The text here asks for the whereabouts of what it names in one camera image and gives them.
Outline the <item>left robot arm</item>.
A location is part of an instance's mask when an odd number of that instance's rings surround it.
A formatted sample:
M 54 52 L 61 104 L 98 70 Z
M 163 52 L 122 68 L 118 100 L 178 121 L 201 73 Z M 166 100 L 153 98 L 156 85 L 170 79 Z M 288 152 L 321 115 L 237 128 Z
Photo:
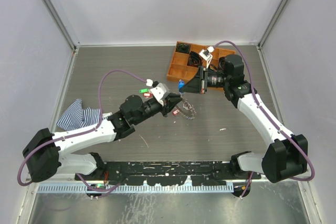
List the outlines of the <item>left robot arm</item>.
M 105 174 L 104 162 L 97 153 L 78 155 L 76 152 L 100 143 L 121 140 L 135 132 L 135 126 L 161 113 L 167 116 L 182 101 L 176 93 L 146 101 L 130 95 L 119 111 L 100 123 L 67 132 L 39 130 L 23 150 L 24 166 L 31 182 L 38 183 L 54 175 L 80 174 L 93 180 Z

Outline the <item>silver key with blue tag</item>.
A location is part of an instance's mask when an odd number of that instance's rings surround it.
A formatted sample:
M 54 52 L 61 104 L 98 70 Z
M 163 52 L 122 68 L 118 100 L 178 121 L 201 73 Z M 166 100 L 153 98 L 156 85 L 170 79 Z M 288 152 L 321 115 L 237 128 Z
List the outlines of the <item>silver key with blue tag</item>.
M 185 85 L 185 82 L 183 80 L 179 80 L 178 90 L 180 91 L 181 88 Z

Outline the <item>large metal disc keyring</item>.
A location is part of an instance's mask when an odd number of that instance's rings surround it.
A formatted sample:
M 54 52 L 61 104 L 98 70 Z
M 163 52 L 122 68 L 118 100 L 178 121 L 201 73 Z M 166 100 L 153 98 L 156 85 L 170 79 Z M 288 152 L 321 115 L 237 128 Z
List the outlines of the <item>large metal disc keyring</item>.
M 181 104 L 178 104 L 176 108 L 180 111 L 179 114 L 187 120 L 193 120 L 196 116 L 195 108 L 185 99 L 182 100 Z

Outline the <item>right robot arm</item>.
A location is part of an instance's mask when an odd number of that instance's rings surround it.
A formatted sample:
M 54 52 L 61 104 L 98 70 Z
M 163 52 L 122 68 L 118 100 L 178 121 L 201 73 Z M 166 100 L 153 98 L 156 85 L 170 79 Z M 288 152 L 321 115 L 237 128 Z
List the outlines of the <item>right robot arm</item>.
M 223 88 L 225 97 L 243 113 L 266 143 L 264 154 L 250 151 L 232 155 L 230 172 L 241 179 L 248 172 L 260 173 L 276 183 L 307 171 L 308 141 L 280 124 L 262 102 L 256 90 L 245 80 L 244 63 L 239 55 L 222 58 L 221 70 L 200 66 L 195 76 L 179 88 L 182 93 L 204 94 L 208 88 Z

